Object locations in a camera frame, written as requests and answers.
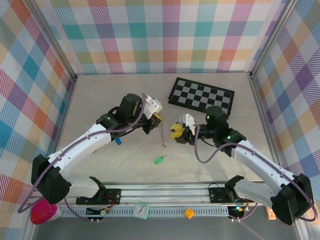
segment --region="clock face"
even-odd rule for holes
[[[137,202],[134,206],[133,216],[146,219],[149,213],[149,206],[144,203]]]

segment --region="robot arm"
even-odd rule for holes
[[[179,122],[171,128],[174,132],[171,137],[177,143],[190,145],[195,145],[197,139],[212,139],[218,149],[226,146],[220,150],[242,162],[265,182],[254,183],[239,175],[233,177],[225,184],[225,194],[231,196],[230,200],[248,199],[270,207],[275,215],[288,225],[292,225],[311,208],[305,197],[289,181],[290,179],[295,182],[307,197],[313,200],[311,182],[307,176],[296,176],[263,156],[245,136],[229,128],[227,116],[220,107],[207,108],[205,119],[207,123],[197,126],[195,130],[194,118],[189,114],[182,115]]]
[[[69,179],[68,175],[71,170],[97,149],[110,143],[115,138],[121,137],[126,132],[125,130],[121,131],[121,129],[134,124],[140,111],[143,111],[143,114],[132,129],[142,128],[146,134],[149,134],[151,130],[159,126],[162,120],[157,114],[161,109],[161,103],[150,96],[146,96],[145,106],[142,109],[142,99],[137,95],[127,94],[119,107],[114,107],[108,113],[102,115],[86,133],[68,146],[47,158],[43,155],[34,158],[31,183],[35,185],[42,172],[58,158],[58,161],[53,164],[39,182],[38,191],[50,204],[56,204],[66,196],[92,198],[100,189],[100,182],[94,177],[90,178],[96,184],[93,181],[78,182]]]

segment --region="black and white checkerboard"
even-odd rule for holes
[[[202,113],[210,106],[219,106],[229,116],[234,95],[235,92],[228,89],[177,77],[169,96],[169,104]]]

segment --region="chain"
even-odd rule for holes
[[[166,148],[165,132],[164,132],[164,116],[161,114],[162,121],[159,124],[160,141],[163,148]]]

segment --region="plaid wall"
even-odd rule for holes
[[[300,0],[255,82],[283,166],[320,203],[320,0]]]
[[[71,85],[23,0],[1,0],[0,240],[18,239],[31,162],[53,151]]]
[[[247,71],[286,1],[37,0],[79,74]]]

